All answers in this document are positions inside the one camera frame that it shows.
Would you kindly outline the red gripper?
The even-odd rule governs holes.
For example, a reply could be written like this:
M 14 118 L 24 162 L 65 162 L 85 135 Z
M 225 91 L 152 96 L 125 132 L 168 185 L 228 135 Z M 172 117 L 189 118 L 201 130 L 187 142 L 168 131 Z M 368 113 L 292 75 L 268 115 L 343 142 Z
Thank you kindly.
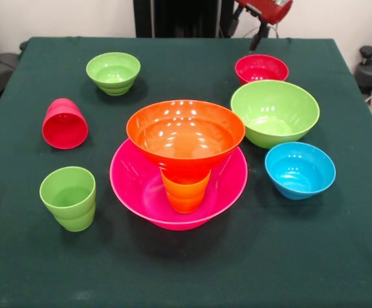
M 252 16 L 258 17 L 261 20 L 259 30 L 253 36 L 249 45 L 249 50 L 255 51 L 260 41 L 263 38 L 268 38 L 268 24 L 279 23 L 288 14 L 293 0 L 237 0 L 236 3 L 238 6 L 232 15 L 226 37 L 232 38 L 234 36 L 239 24 L 240 14 L 243 10 L 246 10 Z

